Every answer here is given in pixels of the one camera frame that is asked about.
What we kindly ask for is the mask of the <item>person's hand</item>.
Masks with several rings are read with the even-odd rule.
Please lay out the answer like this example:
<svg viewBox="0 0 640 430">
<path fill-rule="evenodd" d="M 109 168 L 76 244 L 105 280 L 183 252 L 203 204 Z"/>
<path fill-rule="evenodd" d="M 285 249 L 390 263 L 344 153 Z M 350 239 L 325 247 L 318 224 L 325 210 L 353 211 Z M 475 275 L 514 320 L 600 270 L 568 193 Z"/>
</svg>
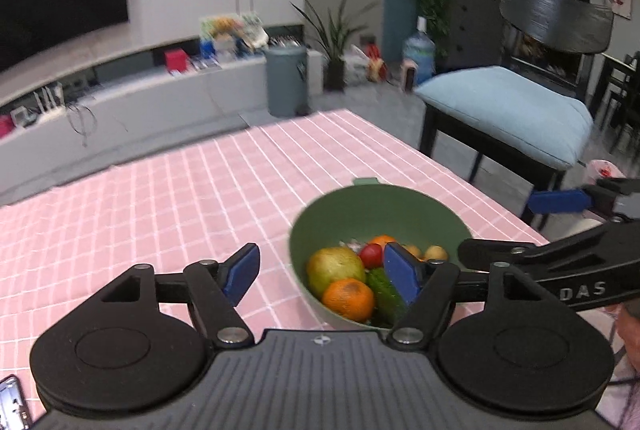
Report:
<svg viewBox="0 0 640 430">
<path fill-rule="evenodd" d="M 624 302 L 620 306 L 617 315 L 617 332 L 625 343 L 625 348 L 629 356 L 629 361 L 634 363 L 634 367 L 639 367 L 640 350 L 640 323 L 639 323 L 639 300 L 634 299 Z"/>
</svg>

